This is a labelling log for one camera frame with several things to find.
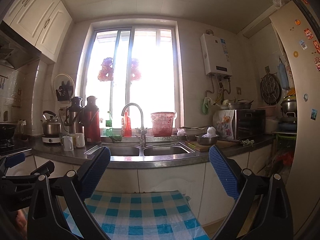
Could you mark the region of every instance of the wooden cutting board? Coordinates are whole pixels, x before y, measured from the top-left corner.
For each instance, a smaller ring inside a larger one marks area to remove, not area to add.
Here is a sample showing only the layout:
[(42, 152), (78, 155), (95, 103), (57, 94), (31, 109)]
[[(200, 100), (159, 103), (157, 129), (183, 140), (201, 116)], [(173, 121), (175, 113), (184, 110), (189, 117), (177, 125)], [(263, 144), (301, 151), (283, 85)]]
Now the wooden cutting board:
[[(198, 144), (198, 142), (193, 141), (193, 142), (187, 142), (188, 146), (196, 151), (199, 152), (207, 152), (209, 151), (209, 148), (211, 147), (211, 145), (201, 145)], [(238, 145), (238, 143), (236, 142), (228, 142), (228, 141), (220, 141), (218, 140), (216, 145), (220, 148), (227, 148), (227, 147), (232, 147), (232, 146), (236, 146)]]

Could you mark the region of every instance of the refrigerator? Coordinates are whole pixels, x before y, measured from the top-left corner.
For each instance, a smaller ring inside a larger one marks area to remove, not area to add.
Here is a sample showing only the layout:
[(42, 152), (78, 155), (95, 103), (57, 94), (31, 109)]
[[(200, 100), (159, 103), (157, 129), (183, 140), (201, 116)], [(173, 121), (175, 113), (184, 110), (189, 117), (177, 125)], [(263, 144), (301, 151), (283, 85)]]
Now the refrigerator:
[(320, 22), (307, 0), (291, 0), (270, 19), (289, 60), (297, 96), (296, 149), (286, 184), (296, 234), (320, 208)]

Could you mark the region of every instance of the ribbed blue pad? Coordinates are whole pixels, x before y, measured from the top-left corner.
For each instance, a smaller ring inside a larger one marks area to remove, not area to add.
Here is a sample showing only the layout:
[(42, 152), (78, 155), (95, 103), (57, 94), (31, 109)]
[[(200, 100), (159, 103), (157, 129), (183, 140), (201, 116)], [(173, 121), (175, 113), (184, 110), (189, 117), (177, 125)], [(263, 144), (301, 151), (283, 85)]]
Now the ribbed blue pad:
[(103, 147), (100, 155), (96, 159), (92, 167), (87, 171), (87, 173), (82, 178), (82, 190), (79, 194), (82, 200), (90, 198), (98, 185), (103, 173), (106, 171), (106, 167), (110, 163), (110, 150), (107, 147)]
[(25, 157), (24, 153), (19, 153), (17, 155), (12, 156), (12, 157), (8, 157), (5, 160), (4, 166), (6, 168), (12, 168), (15, 165), (18, 165), (19, 163), (24, 162), (25, 159), (26, 159), (26, 157)]
[(209, 160), (227, 195), (234, 198), (234, 200), (237, 200), (239, 197), (239, 192), (237, 189), (238, 180), (215, 145), (209, 149)]

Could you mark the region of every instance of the faucet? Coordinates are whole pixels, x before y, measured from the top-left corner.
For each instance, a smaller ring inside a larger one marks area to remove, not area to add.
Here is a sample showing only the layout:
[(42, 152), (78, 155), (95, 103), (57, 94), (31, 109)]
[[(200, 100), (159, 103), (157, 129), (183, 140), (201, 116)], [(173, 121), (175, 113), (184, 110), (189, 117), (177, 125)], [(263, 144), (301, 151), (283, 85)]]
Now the faucet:
[(124, 108), (122, 109), (122, 116), (124, 116), (124, 112), (127, 110), (127, 108), (129, 106), (136, 106), (141, 114), (141, 135), (140, 138), (138, 135), (136, 135), (136, 137), (139, 139), (140, 141), (140, 146), (141, 147), (145, 147), (146, 146), (146, 134), (147, 134), (147, 130), (145, 130), (144, 126), (143, 126), (143, 112), (140, 106), (138, 106), (136, 103), (128, 103), (124, 106)]

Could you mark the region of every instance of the blue checkered tablecloth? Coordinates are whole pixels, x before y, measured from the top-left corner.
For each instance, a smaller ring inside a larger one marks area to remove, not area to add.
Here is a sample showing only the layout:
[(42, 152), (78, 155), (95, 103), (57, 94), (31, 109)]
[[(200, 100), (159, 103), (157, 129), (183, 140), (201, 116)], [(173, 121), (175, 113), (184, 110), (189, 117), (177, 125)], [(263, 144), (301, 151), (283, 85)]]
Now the blue checkered tablecloth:
[[(85, 203), (112, 240), (209, 240), (179, 191), (119, 194), (95, 191)], [(82, 236), (67, 208), (72, 233)]]

